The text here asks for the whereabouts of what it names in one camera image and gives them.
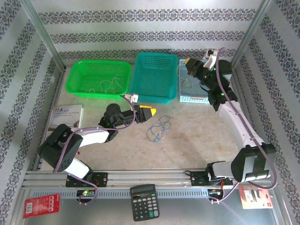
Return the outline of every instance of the green basket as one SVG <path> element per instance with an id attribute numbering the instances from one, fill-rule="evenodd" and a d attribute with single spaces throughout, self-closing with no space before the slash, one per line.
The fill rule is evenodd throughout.
<path id="1" fill-rule="evenodd" d="M 131 66 L 112 60 L 81 60 L 71 69 L 66 90 L 80 98 L 122 99 L 128 92 Z"/>

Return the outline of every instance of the calculator keypad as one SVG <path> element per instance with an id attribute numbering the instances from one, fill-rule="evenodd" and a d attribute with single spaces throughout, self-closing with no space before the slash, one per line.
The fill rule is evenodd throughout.
<path id="1" fill-rule="evenodd" d="M 141 197 L 132 201 L 134 220 L 147 220 L 159 216 L 156 194 L 151 197 Z"/>

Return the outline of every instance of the black calculator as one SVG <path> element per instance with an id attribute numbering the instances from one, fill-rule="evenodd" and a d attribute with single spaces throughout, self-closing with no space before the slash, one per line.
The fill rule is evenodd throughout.
<path id="1" fill-rule="evenodd" d="M 158 198 L 154 184 L 145 184 L 130 189 L 134 221 L 159 217 Z"/>

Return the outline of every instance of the wallpaper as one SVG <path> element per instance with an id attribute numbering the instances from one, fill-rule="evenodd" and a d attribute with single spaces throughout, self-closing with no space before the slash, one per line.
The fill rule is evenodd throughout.
<path id="1" fill-rule="evenodd" d="M 32 2 L 66 65 L 80 59 L 133 63 L 139 52 L 202 57 L 225 47 L 230 60 L 261 0 L 58 0 Z"/>
<path id="2" fill-rule="evenodd" d="M 275 165 L 293 224 L 300 224 L 300 5 L 276 0 L 235 68 L 256 131 Z"/>
<path id="3" fill-rule="evenodd" d="M 60 71 L 17 0 L 0 0 L 0 225 L 9 224 Z"/>

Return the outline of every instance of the plastic basket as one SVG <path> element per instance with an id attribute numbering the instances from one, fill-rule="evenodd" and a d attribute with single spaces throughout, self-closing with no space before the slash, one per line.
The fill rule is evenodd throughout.
<path id="1" fill-rule="evenodd" d="M 185 60 L 186 59 L 179 60 L 179 101 L 192 103 L 209 103 L 208 93 L 200 88 L 199 80 L 188 75 L 188 70 L 184 64 Z M 187 79 L 188 82 L 185 82 L 183 83 L 183 85 L 181 85 L 184 79 Z"/>
<path id="2" fill-rule="evenodd" d="M 81 60 L 72 66 L 66 90 L 81 98 L 121 99 L 128 92 L 130 76 L 127 62 Z"/>
<path id="3" fill-rule="evenodd" d="M 138 94 L 139 101 L 168 104 L 176 98 L 176 55 L 138 53 L 130 86 L 130 94 Z"/>

